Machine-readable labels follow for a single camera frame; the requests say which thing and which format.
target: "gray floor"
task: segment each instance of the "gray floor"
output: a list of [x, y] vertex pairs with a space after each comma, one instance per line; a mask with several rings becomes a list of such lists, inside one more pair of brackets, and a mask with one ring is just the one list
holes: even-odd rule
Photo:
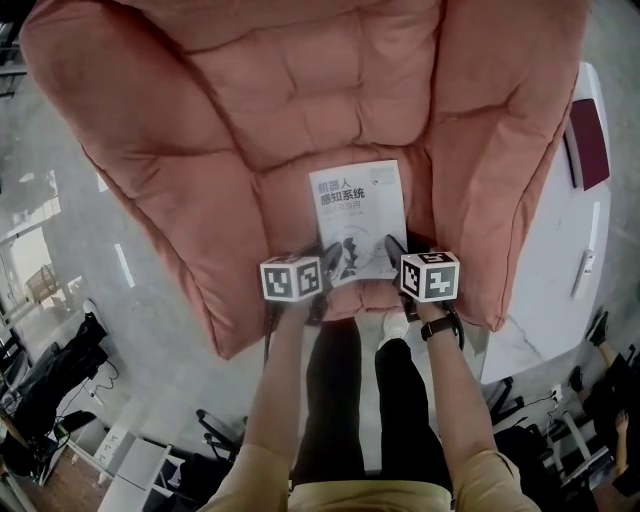
[[[584, 46], [584, 60], [596, 67], [605, 97], [612, 146], [613, 211], [599, 302], [611, 311], [610, 339], [618, 350], [636, 341], [640, 327], [640, 11], [627, 0], [597, 0]], [[101, 403], [80, 394], [69, 408], [89, 408], [112, 423], [135, 399], [136, 428], [160, 442], [209, 453], [195, 410], [204, 408], [228, 425], [246, 415], [261, 372], [262, 348], [255, 346], [231, 362], [216, 358], [204, 332], [170, 280], [138, 226], [104, 190], [69, 129], [27, 78], [12, 100], [0, 100], [0, 238], [22, 230], [27, 235], [0, 248], [4, 272], [0, 293], [11, 304], [21, 299], [24, 281], [51, 263], [63, 284], [19, 326], [37, 357], [54, 340], [72, 335], [82, 319], [82, 300], [92, 297], [109, 329], [106, 345], [120, 370], [113, 390], [100, 389]], [[126, 258], [132, 282], [120, 263]], [[358, 318], [363, 332], [361, 438], [369, 467], [379, 465], [378, 397], [373, 355], [381, 317]], [[306, 355], [314, 332], [307, 333]], [[411, 336], [414, 359], [431, 394], [425, 347]], [[481, 360], [468, 350], [474, 371]], [[594, 382], [603, 365], [586, 344], [516, 377], [516, 391], [527, 401], [564, 383], [577, 363]], [[91, 390], [109, 383], [102, 368]], [[485, 389], [489, 396], [493, 387]], [[565, 388], [559, 415], [576, 408]], [[523, 415], [544, 427], [549, 402]]]

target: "white sneaker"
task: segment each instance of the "white sneaker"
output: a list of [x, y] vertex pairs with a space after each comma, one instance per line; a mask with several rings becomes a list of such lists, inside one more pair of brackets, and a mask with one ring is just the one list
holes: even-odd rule
[[382, 332], [382, 341], [378, 345], [378, 350], [389, 340], [395, 340], [396, 338], [403, 340], [407, 332], [409, 332], [409, 322], [407, 322], [407, 317], [404, 312], [387, 313], [384, 315]]
[[93, 314], [100, 326], [104, 329], [104, 332], [108, 332], [107, 328], [104, 326], [104, 322], [102, 321], [102, 317], [100, 316], [100, 312], [98, 311], [98, 307], [96, 306], [95, 302], [93, 302], [91, 299], [85, 299], [85, 301], [82, 303], [82, 310], [85, 312], [85, 314]]

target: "desk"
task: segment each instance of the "desk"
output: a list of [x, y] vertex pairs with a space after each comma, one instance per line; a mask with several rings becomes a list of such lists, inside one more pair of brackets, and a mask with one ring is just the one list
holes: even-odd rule
[[[582, 63], [574, 100], [594, 98], [609, 153], [609, 134], [600, 83]], [[589, 247], [594, 204], [600, 204], [595, 261], [582, 299], [571, 296], [584, 251]], [[480, 381], [495, 382], [576, 347], [584, 338], [600, 276], [609, 229], [609, 180], [588, 191], [573, 187], [569, 157], [562, 144], [553, 160], [529, 234], [522, 249], [504, 327], [484, 331], [486, 356]]]

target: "black watch strap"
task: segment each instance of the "black watch strap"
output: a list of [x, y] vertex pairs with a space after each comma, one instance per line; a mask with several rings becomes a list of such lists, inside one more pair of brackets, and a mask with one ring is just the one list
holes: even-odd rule
[[422, 339], [427, 341], [435, 333], [444, 331], [446, 329], [453, 329], [455, 331], [455, 322], [452, 318], [452, 315], [438, 318], [433, 322], [427, 322], [422, 326], [422, 329], [420, 329], [420, 333], [422, 334]]

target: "pink cushioned chair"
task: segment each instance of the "pink cushioned chair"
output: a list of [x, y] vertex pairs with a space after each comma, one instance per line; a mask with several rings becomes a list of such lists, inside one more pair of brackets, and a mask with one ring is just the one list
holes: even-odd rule
[[[307, 174], [397, 159], [407, 227], [499, 329], [562, 140], [586, 0], [40, 0], [30, 72], [231, 358], [258, 265], [317, 238]], [[389, 282], [331, 318], [399, 304]]]

